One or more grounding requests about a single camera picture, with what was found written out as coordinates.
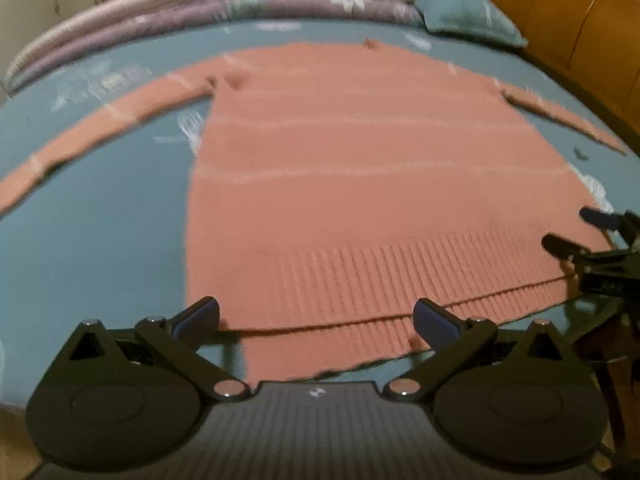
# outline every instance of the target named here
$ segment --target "silver screw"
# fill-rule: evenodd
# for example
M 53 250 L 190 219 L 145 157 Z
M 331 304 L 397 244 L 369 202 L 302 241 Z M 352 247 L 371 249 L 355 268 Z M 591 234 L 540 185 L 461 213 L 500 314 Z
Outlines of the silver screw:
M 397 395 L 413 395 L 420 391 L 420 383 L 413 379 L 395 379 L 389 383 L 389 389 Z
M 213 391 L 220 397 L 237 397 L 246 390 L 246 385 L 235 379 L 226 379 L 213 386 Z

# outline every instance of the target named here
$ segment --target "white logo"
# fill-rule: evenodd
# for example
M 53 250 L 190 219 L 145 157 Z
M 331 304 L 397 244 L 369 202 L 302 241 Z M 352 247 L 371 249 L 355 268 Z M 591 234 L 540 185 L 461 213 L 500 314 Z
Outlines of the white logo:
M 320 397 L 324 397 L 326 395 L 326 390 L 321 388 L 320 386 L 316 386 L 313 390 L 308 391 L 309 395 L 319 399 Z

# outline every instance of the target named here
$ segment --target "bed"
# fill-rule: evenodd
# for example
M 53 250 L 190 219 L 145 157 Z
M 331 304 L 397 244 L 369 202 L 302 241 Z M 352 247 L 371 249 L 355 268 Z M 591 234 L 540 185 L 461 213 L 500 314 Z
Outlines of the bed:
M 516 53 L 397 23 L 336 19 L 244 19 L 141 38 L 62 64 L 0 108 L 0 178 L 82 118 L 155 78 L 212 56 L 305 44 L 396 46 L 527 89 L 608 127 L 577 98 Z M 640 160 L 522 109 L 604 209 L 640 210 Z M 56 172 L 0 219 L 0 405 L 21 412 L 38 380 L 82 319 L 126 328 L 185 306 L 190 172 L 210 99 L 165 111 Z M 575 340 L 608 317 L 614 301 L 570 300 L 510 322 L 550 319 Z M 200 353 L 246 377 L 242 340 L 222 332 Z M 323 370 L 329 381 L 385 384 L 428 351 Z

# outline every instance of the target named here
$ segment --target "wooden headboard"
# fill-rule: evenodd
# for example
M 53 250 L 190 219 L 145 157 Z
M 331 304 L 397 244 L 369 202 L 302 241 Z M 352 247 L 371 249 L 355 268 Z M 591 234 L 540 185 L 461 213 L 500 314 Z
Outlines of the wooden headboard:
M 549 72 L 640 153 L 640 0 L 492 0 Z

